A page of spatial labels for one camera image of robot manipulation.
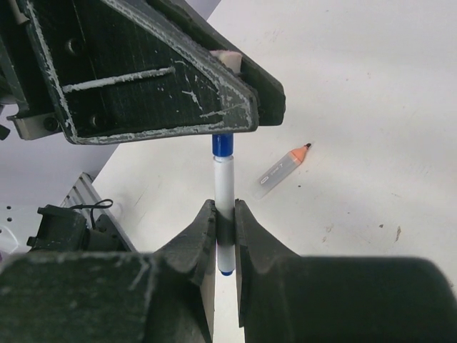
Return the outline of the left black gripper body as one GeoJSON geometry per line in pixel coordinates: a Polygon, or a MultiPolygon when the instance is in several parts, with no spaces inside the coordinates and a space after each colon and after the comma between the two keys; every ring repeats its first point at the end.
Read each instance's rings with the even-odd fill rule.
{"type": "Polygon", "coordinates": [[[23,140],[60,134],[45,78],[28,35],[23,1],[1,2],[1,104],[15,104],[7,116],[23,140]]]}

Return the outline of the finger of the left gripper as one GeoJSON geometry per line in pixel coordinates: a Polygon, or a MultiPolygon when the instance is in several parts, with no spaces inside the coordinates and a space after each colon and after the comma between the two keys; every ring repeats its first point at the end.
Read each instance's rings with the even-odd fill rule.
{"type": "Polygon", "coordinates": [[[186,1],[150,1],[149,4],[247,84],[256,96],[261,126],[283,123],[286,95],[277,79],[218,33],[186,1]]]}
{"type": "Polygon", "coordinates": [[[24,11],[72,144],[257,129],[249,87],[145,1],[26,1],[24,11]]]}

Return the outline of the orange tip marker pen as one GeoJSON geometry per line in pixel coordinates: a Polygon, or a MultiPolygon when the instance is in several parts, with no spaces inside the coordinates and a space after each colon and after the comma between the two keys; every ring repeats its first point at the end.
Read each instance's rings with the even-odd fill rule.
{"type": "Polygon", "coordinates": [[[274,187],[278,186],[289,174],[303,163],[311,146],[311,143],[307,143],[299,148],[292,149],[281,157],[255,182],[253,196],[256,199],[261,199],[274,187]]]}

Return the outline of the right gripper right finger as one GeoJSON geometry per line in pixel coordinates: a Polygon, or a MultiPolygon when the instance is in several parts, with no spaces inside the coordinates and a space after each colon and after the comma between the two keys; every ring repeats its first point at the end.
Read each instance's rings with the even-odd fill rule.
{"type": "Polygon", "coordinates": [[[305,257],[237,200],[238,322],[247,342],[454,342],[456,298],[415,257],[305,257]]]}

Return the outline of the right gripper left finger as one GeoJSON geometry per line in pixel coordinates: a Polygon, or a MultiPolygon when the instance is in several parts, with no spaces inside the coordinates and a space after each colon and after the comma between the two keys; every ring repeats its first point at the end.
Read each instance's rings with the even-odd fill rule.
{"type": "Polygon", "coordinates": [[[3,342],[212,342],[216,210],[152,253],[39,250],[1,264],[3,342]]]}

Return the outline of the blue pen cap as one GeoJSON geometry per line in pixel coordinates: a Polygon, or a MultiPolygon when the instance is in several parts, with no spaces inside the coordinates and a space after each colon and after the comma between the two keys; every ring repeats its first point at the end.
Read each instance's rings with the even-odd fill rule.
{"type": "MultiPolygon", "coordinates": [[[[211,55],[216,57],[234,74],[241,73],[242,54],[235,51],[215,50],[211,55]]],[[[212,136],[212,152],[217,157],[228,157],[233,154],[233,134],[214,134],[212,136]]]]}

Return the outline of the white pen blue end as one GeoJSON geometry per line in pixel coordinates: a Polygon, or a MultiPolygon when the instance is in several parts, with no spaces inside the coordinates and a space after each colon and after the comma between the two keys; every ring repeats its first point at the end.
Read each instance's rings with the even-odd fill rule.
{"type": "Polygon", "coordinates": [[[224,276],[236,268],[234,229],[234,162],[232,156],[214,157],[217,265],[224,276]]]}

